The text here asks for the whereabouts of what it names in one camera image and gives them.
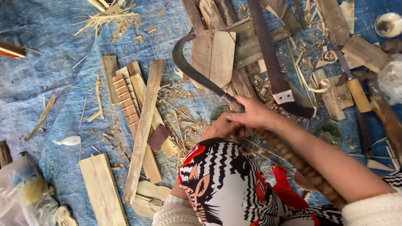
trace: person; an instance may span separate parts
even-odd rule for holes
[[[235,97],[245,113],[226,112],[203,134],[178,170],[178,177],[153,226],[402,225],[402,172],[381,180],[371,170],[256,99]],[[226,137],[245,127],[284,138],[347,201],[295,210],[266,183],[256,161]]]

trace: machete handle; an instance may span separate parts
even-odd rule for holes
[[[246,112],[246,109],[244,108],[244,106],[239,103],[234,97],[230,96],[229,94],[225,93],[222,97],[221,97],[222,101],[229,105],[230,110],[235,111],[237,113],[244,113]]]
[[[326,179],[314,169],[308,162],[302,159],[292,148],[277,134],[257,129],[256,132],[266,140],[269,145],[278,151],[292,166],[299,171],[325,198],[327,198],[339,210],[347,204],[346,200],[328,183]]]

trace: white knitted sweater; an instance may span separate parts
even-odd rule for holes
[[[380,195],[346,205],[345,226],[402,226],[402,192]],[[188,200],[169,195],[155,216],[153,226],[200,226]]]

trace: hand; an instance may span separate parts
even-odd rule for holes
[[[236,121],[255,129],[274,130],[278,121],[282,119],[279,114],[270,110],[258,99],[244,96],[235,96],[234,98],[244,105],[246,112],[230,113],[228,114],[228,120]]]
[[[212,124],[201,137],[201,141],[215,137],[228,137],[235,134],[238,139],[243,139],[246,135],[246,127],[239,123],[228,120],[230,112],[223,113],[214,124]]]

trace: blue tarp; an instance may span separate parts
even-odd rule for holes
[[[292,7],[293,1],[285,0]],[[209,91],[198,91],[191,82],[181,83],[181,78],[173,73],[176,69],[171,51],[175,42],[186,35],[191,24],[188,20],[181,1],[174,0],[137,0],[134,1],[134,12],[143,17],[145,23],[138,31],[130,27],[115,42],[110,42],[112,33],[116,29],[114,23],[102,27],[100,34],[94,40],[94,30],[89,29],[79,35],[74,35],[83,24],[73,25],[85,20],[84,16],[96,14],[98,10],[85,0],[71,1],[44,1],[44,0],[3,0],[0,1],[0,39],[13,42],[44,53],[27,51],[23,59],[12,60],[0,58],[0,140],[7,140],[13,158],[18,153],[27,151],[32,159],[36,160],[49,184],[56,188],[56,199],[68,205],[79,225],[96,225],[93,210],[90,206],[78,160],[87,158],[90,154],[97,154],[91,147],[97,147],[106,152],[112,166],[124,164],[125,168],[113,171],[120,195],[124,191],[124,182],[127,176],[126,160],[122,159],[119,151],[112,149],[120,142],[122,146],[132,147],[133,139],[128,130],[120,106],[111,106],[109,93],[103,77],[101,57],[105,53],[114,53],[120,67],[127,63],[138,61],[145,79],[148,77],[149,66],[152,59],[165,59],[162,83],[177,82],[174,88],[181,87],[182,91],[189,91],[194,99],[188,100],[177,97],[173,102],[175,106],[184,105],[197,120],[209,121],[212,109],[221,105],[221,101]],[[232,1],[238,9],[240,3],[247,6],[245,0]],[[401,13],[400,0],[366,0],[357,1],[355,5],[355,33],[370,43],[383,43],[385,39],[375,34],[373,22],[375,18],[388,11]],[[268,12],[265,13],[269,26],[280,26],[279,21]],[[145,28],[156,25],[157,31],[148,34]],[[320,32],[313,25],[311,29],[304,29],[296,34],[304,40],[314,39],[310,34],[316,33],[319,39]],[[137,35],[144,37],[144,42],[135,41]],[[286,41],[277,43],[277,51],[288,52]],[[73,68],[81,59],[88,56],[82,63]],[[287,68],[287,77],[302,90],[298,84],[296,73],[289,56],[280,56]],[[326,68],[327,75],[339,74],[339,66],[331,65]],[[98,110],[96,101],[95,81],[100,74],[102,82],[102,103],[105,108],[105,119],[96,119],[93,122],[83,120],[79,127],[84,100],[87,98],[83,118],[91,116]],[[52,93],[56,94],[56,101],[51,109],[44,132],[39,131],[30,141],[24,141],[35,126],[43,112],[43,95],[48,102]],[[162,111],[166,115],[173,108]],[[401,105],[394,106],[394,110],[402,114]],[[321,106],[320,119],[311,119],[308,131],[325,120],[328,120],[325,107]],[[344,110],[346,119],[339,121],[343,129],[343,146],[346,152],[361,153],[359,136],[354,107]],[[370,113],[369,125],[372,141],[384,138],[385,132],[381,122]],[[103,139],[104,132],[119,129],[121,134],[111,142]],[[68,136],[81,136],[82,152],[80,146],[57,146],[52,140],[62,140]],[[357,147],[350,149],[346,140],[352,138]],[[374,146],[375,155],[387,156],[385,143]],[[156,154],[159,164],[164,160]],[[385,164],[391,162],[378,160]],[[268,169],[270,163],[260,160],[262,169]],[[163,181],[160,185],[172,187],[175,180],[176,165],[169,164],[169,168],[161,167]],[[273,182],[273,176],[266,174],[265,178]],[[313,194],[310,205],[326,203],[320,194]],[[131,207],[124,205],[130,225],[149,225],[151,220],[138,216]]]

